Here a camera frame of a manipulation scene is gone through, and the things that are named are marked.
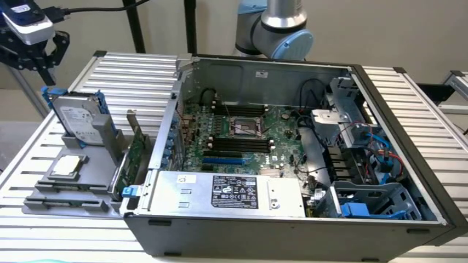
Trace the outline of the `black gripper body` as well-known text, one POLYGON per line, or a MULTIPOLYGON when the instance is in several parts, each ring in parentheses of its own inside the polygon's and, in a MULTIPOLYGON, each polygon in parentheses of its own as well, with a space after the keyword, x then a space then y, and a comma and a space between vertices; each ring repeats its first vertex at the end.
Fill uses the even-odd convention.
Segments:
POLYGON ((53 68, 52 56, 47 53, 48 40, 28 45, 7 27, 1 27, 1 63, 24 70, 40 71, 53 68))

